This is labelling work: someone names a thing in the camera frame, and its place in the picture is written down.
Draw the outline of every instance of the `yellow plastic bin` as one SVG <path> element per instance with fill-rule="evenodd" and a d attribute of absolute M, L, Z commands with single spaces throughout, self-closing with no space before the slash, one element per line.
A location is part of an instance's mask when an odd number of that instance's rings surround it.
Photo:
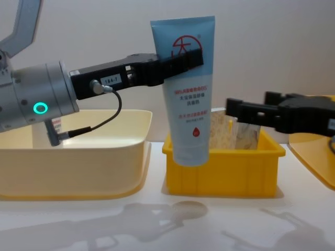
<path fill-rule="evenodd" d="M 285 156 L 285 150 L 264 130 L 257 150 L 211 149 L 208 162 L 199 167 L 173 161 L 170 135 L 163 153 L 169 193 L 192 196 L 275 197 L 278 158 Z"/>

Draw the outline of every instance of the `metal cylinder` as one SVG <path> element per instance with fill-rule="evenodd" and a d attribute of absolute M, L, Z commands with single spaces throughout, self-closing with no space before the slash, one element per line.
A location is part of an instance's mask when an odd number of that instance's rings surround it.
<path fill-rule="evenodd" d="M 0 85 L 0 132 L 78 111 L 62 62 L 13 71 L 12 82 Z"/>

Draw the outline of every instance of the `red water drop icon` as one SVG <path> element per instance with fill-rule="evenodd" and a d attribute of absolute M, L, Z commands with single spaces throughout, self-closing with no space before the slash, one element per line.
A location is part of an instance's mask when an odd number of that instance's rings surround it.
<path fill-rule="evenodd" d="M 194 130 L 193 130 L 193 136 L 194 137 L 198 137 L 199 135 L 200 135 L 199 129 L 198 128 L 194 128 Z"/>

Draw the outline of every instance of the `black cable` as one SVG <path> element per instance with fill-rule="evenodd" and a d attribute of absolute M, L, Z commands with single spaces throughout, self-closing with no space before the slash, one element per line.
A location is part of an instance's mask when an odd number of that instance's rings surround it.
<path fill-rule="evenodd" d="M 96 125 L 95 127 L 92 127 L 92 131 L 95 129 L 98 129 L 99 127 L 102 127 L 103 125 L 107 124 L 108 122 L 112 121 L 113 119 L 115 119 L 121 112 L 121 108 L 122 108 L 122 100 L 121 100 L 121 96 L 120 94 L 118 94 L 114 89 L 111 91 L 112 93 L 115 94 L 115 96 L 117 97 L 117 100 L 119 101 L 119 107 L 117 108 L 116 113 L 111 116 L 109 119 L 106 119 L 104 122 Z"/>
<path fill-rule="evenodd" d="M 333 144 L 335 144 L 334 137 L 329 140 L 328 145 L 329 145 L 330 150 L 333 152 L 333 154 L 335 154 L 335 148 Z"/>
<path fill-rule="evenodd" d="M 112 90 L 111 92 L 114 93 L 114 95 L 117 97 L 117 99 L 119 101 L 119 107 L 117 108 L 116 113 L 113 116 L 111 116 L 109 119 L 106 119 L 105 121 L 101 122 L 100 124 L 98 124 L 94 127 L 83 127 L 83 128 L 80 128 L 80 129 L 68 131 L 68 135 L 69 135 L 70 138 L 73 138 L 73 137 L 79 136 L 81 134 L 96 130 L 96 129 L 102 127 L 103 125 L 107 124 L 108 122 L 112 121 L 113 119 L 115 119 L 120 114 L 121 109 L 122 109 L 121 96 L 115 90 Z"/>

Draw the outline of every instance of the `yellow tray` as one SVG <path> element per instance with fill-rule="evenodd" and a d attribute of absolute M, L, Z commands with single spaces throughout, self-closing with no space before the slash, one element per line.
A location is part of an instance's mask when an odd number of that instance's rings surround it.
<path fill-rule="evenodd" d="M 63 131 L 94 126 L 114 110 L 82 110 L 61 118 Z M 103 127 L 49 146 L 43 124 L 0 134 L 0 199 L 86 200 L 130 195 L 148 168 L 152 113 L 123 110 Z"/>
<path fill-rule="evenodd" d="M 194 196 L 275 197 L 278 158 L 285 156 L 285 150 L 264 130 L 257 150 L 211 149 L 208 162 L 200 167 L 173 161 L 170 135 L 163 153 L 169 193 Z"/>
<path fill-rule="evenodd" d="M 325 185 L 335 189 L 335 155 L 330 151 L 330 138 L 309 133 L 289 136 L 289 145 L 296 157 Z"/>

